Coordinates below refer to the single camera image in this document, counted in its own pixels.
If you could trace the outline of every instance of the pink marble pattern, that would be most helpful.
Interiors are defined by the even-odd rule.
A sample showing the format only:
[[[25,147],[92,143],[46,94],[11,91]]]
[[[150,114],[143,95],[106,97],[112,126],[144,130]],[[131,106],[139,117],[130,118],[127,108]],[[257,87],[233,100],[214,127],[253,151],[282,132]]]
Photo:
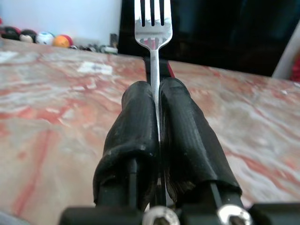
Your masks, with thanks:
[[[300,201],[300,84],[170,62],[217,133],[242,200]]]
[[[67,206],[93,205],[106,134],[144,62],[10,40],[0,61],[0,211],[55,225]]]

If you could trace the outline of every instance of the white wall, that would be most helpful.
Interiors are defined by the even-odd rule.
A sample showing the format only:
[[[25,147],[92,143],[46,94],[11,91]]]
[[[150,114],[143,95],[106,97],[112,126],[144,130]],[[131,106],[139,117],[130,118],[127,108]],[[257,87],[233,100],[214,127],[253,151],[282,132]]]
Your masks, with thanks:
[[[0,0],[4,25],[109,44],[119,34],[121,0]]]
[[[272,77],[288,79],[297,53],[300,52],[300,22],[298,23]]]

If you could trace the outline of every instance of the white ball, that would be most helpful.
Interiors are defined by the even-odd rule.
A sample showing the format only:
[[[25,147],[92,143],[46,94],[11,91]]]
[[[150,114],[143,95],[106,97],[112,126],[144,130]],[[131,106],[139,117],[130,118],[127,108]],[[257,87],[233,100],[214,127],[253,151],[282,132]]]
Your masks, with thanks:
[[[37,35],[36,43],[40,45],[52,45],[54,40],[54,35],[49,32],[40,32]]]

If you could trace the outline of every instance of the silver fork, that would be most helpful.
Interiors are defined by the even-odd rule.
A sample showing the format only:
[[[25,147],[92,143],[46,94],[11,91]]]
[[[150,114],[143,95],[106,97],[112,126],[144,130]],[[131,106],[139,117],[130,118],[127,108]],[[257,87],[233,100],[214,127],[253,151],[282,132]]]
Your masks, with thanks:
[[[159,57],[158,51],[173,35],[170,0],[164,0],[164,25],[161,25],[159,0],[154,0],[154,26],[151,25],[150,0],[145,0],[145,26],[142,26],[141,0],[135,0],[135,39],[150,51],[151,87],[155,102],[158,140],[160,142],[159,114]]]

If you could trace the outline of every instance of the black screen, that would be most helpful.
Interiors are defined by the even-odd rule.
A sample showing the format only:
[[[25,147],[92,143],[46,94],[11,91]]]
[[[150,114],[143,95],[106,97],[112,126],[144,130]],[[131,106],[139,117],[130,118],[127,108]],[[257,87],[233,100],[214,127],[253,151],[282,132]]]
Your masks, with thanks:
[[[300,0],[171,0],[171,7],[173,38],[162,59],[266,76],[300,19]],[[149,56],[135,41],[134,0],[122,2],[119,53]]]

